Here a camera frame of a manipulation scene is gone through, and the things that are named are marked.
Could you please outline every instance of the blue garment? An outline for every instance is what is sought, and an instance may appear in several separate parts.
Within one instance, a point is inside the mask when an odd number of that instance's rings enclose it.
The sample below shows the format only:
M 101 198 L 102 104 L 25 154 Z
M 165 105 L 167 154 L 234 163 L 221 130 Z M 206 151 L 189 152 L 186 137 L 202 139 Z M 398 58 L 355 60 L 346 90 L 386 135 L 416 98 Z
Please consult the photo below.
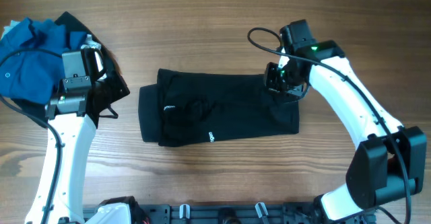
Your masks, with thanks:
M 42 48 L 62 54 L 78 50 L 85 32 L 67 33 L 65 26 L 52 20 L 34 22 L 26 18 L 0 41 L 0 60 L 21 48 Z M 21 52 L 0 67 L 0 94 L 45 104 L 65 77 L 63 60 L 43 52 Z

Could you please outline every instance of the black base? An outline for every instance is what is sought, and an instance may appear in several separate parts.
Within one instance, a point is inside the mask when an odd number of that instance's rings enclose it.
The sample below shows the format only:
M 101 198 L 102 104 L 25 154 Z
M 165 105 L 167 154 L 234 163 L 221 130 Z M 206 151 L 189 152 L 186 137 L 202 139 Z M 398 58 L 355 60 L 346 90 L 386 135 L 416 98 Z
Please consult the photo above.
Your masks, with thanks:
M 151 224 L 221 224 L 221 209 L 230 208 L 236 212 L 241 224 L 262 224 L 254 205 L 191 206 L 190 219 L 179 219 L 179 208 L 168 204 L 141 204 L 140 207 L 150 216 Z M 289 202 L 267 205 L 270 224 L 316 224 L 311 221 L 312 202 Z M 87 221 L 97 212 L 97 208 L 85 208 Z M 374 213 L 366 213 L 341 222 L 342 224 L 375 224 Z

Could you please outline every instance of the clothing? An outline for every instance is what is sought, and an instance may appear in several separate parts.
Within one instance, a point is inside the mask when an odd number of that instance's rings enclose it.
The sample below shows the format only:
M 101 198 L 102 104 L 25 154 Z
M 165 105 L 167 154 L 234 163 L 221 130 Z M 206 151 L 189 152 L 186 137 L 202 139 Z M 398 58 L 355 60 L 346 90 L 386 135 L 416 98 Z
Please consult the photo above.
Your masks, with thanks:
M 100 43 L 97 37 L 95 37 L 95 35 L 85 25 L 83 25 L 76 17 L 74 17 L 67 11 L 63 13 L 58 19 L 55 20 L 55 24 L 58 26 L 61 26 L 62 28 L 65 28 L 67 35 L 71 35 L 72 32 L 83 32 L 84 40 L 87 38 L 87 34 L 90 34 L 92 35 L 92 41 Z M 113 71 L 115 69 L 115 64 L 111 57 L 111 54 L 106 50 L 104 46 L 102 46 L 101 53 L 104 59 L 104 66 L 106 68 L 106 71 L 107 72 Z M 24 112 L 32 114 L 37 118 L 45 122 L 48 122 L 48 120 L 45 117 L 45 109 L 44 109 L 45 103 L 37 104 L 34 102 L 30 102 L 28 100 L 13 99 L 13 98 L 12 100 Z
M 141 134 L 144 141 L 167 147 L 296 134 L 298 103 L 288 100 L 269 93 L 263 75 L 160 69 L 157 88 L 143 87 L 139 93 Z
M 16 25 L 18 25 L 20 22 L 16 22 L 14 20 L 11 20 L 11 24 L 9 26 L 5 26 L 5 30 L 3 31 L 2 35 L 1 35 L 1 39 L 3 39 L 3 37 L 12 30 L 12 28 L 14 28 Z
M 65 26 L 52 20 L 35 22 L 24 19 L 0 41 L 0 59 L 21 48 L 41 48 L 62 54 L 77 50 L 86 39 L 85 32 L 67 33 Z M 61 58 L 43 52 L 21 52 L 0 67 L 0 94 L 45 104 L 64 78 Z

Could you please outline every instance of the black cable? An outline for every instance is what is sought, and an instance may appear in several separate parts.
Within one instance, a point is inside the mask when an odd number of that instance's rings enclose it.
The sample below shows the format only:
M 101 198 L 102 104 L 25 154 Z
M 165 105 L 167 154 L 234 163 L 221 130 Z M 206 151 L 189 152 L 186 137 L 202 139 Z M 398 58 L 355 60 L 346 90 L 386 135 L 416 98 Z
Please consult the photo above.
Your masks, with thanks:
M 265 49 L 264 49 L 264 48 L 265 48 L 264 46 L 261 46 L 261 45 L 257 44 L 256 42 L 254 42 L 253 40 L 251 40 L 250 35 L 251 35 L 254 31 L 263 31 L 263 32 L 268 32 L 268 33 L 270 33 L 270 34 L 274 35 L 274 36 L 277 38 L 278 42 L 280 43 L 280 46 L 283 46 L 283 41 L 281 40 L 280 36 L 279 36 L 277 33 L 275 33 L 274 31 L 272 31 L 272 30 L 270 30 L 270 29 L 267 29 L 267 28 L 253 28 L 253 29 L 251 29 L 250 31 L 248 31 L 247 38 L 248 38 L 248 41 L 249 41 L 249 42 L 251 42 L 251 44 L 253 44 L 253 45 L 254 45 L 254 46 L 256 46 L 257 48 L 260 48 L 260 49 L 262 49 L 262 50 L 265 50 Z
M 21 49 L 18 49 L 18 50 L 16 50 L 16 51 L 13 51 L 13 52 L 9 53 L 8 55 L 6 55 L 6 56 L 3 58 L 3 60 L 1 60 L 1 62 L 0 62 L 0 67 L 2 66 L 2 64 L 3 64 L 7 59 L 9 59 L 10 57 L 12 57 L 12 56 L 14 56 L 14 55 L 16 55 L 16 54 L 18 54 L 18 53 L 21 53 L 21 52 L 44 52 L 44 53 L 51 54 L 51 55 L 53 55 L 53 56 L 59 57 L 60 59 L 62 58 L 62 57 L 61 57 L 61 55 L 59 55 L 59 54 L 57 54 L 57 53 L 55 53 L 55 52 L 51 52 L 51 51 L 49 51 L 49 50 L 45 50 L 45 49 L 41 49 L 41 48 L 21 48 Z
M 388 210 L 383 207 L 376 207 L 377 210 L 382 211 L 386 216 L 388 216 L 395 224 L 401 224 Z
M 55 52 L 51 52 L 49 50 L 45 50 L 45 49 L 40 49 L 40 48 L 22 48 L 22 49 L 18 49 L 14 52 L 9 53 L 8 55 L 6 55 L 0 62 L 0 67 L 2 66 L 2 64 L 9 59 L 10 57 L 16 55 L 17 53 L 21 53 L 21 52 L 33 52 L 33 51 L 37 51 L 37 52 L 44 52 L 47 54 L 51 54 L 53 56 L 59 57 L 60 59 L 62 58 L 61 55 L 55 53 Z M 33 121 L 37 122 L 39 125 L 42 125 L 44 127 L 46 127 L 47 129 L 49 129 L 52 134 L 54 135 L 55 138 L 55 147 L 57 148 L 57 159 L 55 161 L 55 167 L 54 167 L 54 174 L 53 174 L 53 180 L 51 181 L 51 186 L 49 187 L 49 192 L 48 192 L 48 196 L 46 198 L 46 204 L 45 204 L 45 208 L 43 210 L 43 216 L 42 216 L 42 221 L 40 222 L 41 224 L 45 224 L 46 220 L 48 218 L 48 214 L 51 211 L 51 205 L 53 203 L 53 196 L 54 196 L 54 191 L 55 191 L 55 187 L 57 185 L 57 180 L 59 178 L 59 172 L 60 172 L 60 167 L 61 167 L 61 154 L 62 154 L 62 147 L 63 144 L 61 143 L 61 137 L 58 134 L 58 132 L 54 129 L 53 126 L 51 126 L 49 123 L 27 113 L 24 112 L 23 110 L 20 110 L 19 108 L 16 108 L 15 106 L 11 105 L 9 102 L 7 102 L 5 100 L 5 98 L 0 94 L 0 101 L 3 102 L 7 107 L 11 108 L 12 110 L 23 114 L 24 116 L 27 116 L 28 118 L 32 119 Z
M 338 76 L 340 76 L 341 80 L 348 82 L 360 94 L 360 96 L 362 97 L 362 99 L 365 101 L 365 103 L 371 109 L 372 113 L 376 116 L 378 123 L 382 126 L 383 130 L 385 131 L 385 133 L 387 135 L 387 138 L 388 138 L 389 142 L 392 145 L 392 148 L 395 151 L 395 157 L 398 159 L 397 162 L 399 164 L 399 168 L 401 170 L 401 173 L 403 174 L 403 181 L 404 181 L 404 192 L 405 192 L 405 219 L 404 219 L 404 224 L 409 224 L 410 223 L 410 219 L 411 219 L 411 196 L 410 196 L 410 189 L 409 189 L 409 180 L 408 180 L 408 177 L 407 177 L 407 170 L 406 170 L 406 167 L 405 167 L 403 156 L 401 155 L 401 152 L 400 152 L 400 150 L 398 148 L 398 144 L 395 142 L 395 140 L 392 137 L 391 132 L 387 128 L 387 126 L 385 124 L 385 120 L 380 116 L 380 114 L 378 113 L 378 111 L 376 110 L 376 108 L 372 105 L 372 103 L 370 102 L 370 100 L 366 97 L 366 95 L 364 94 L 364 92 L 347 75 L 344 75 L 343 73 L 341 73 L 340 71 L 338 71 L 337 69 L 335 69 L 335 68 L 333 68 L 333 67 L 331 67 L 329 65 L 326 65 L 326 64 L 324 64 L 322 62 L 314 61 L 314 60 L 311 60 L 311 59 L 306 59 L 306 58 L 303 58 L 303 57 L 297 57 L 297 56 L 290 55 L 290 54 L 287 54 L 287 53 L 278 52 L 276 50 L 272 50 L 272 49 L 269 49 L 269 48 L 266 48 L 264 46 L 261 46 L 261 45 L 257 44 L 250 37 L 251 33 L 253 31 L 255 31 L 254 29 L 256 29 L 256 28 L 253 28 L 252 30 L 250 30 L 248 32 L 247 39 L 248 39 L 248 41 L 251 44 L 253 44 L 257 48 L 259 48 L 261 50 L 265 50 L 265 51 L 273 53 L 273 54 L 277 54 L 279 56 L 289 57 L 291 59 L 298 59 L 298 60 L 301 60 L 301 61 L 304 61 L 304 62 L 307 62 L 307 63 L 311 63 L 312 65 L 318 65 L 318 66 L 324 67 L 324 68 L 326 68 L 326 69 L 334 72 Z M 383 211 L 383 213 L 385 213 L 386 215 L 390 214 L 386 210 Z
M 119 114 L 116 113 L 115 110 L 112 109 L 111 106 L 108 106 L 106 109 L 108 109 L 112 115 L 111 116 L 109 116 L 109 115 L 99 116 L 100 118 L 111 118 L 111 119 L 118 119 L 119 118 Z

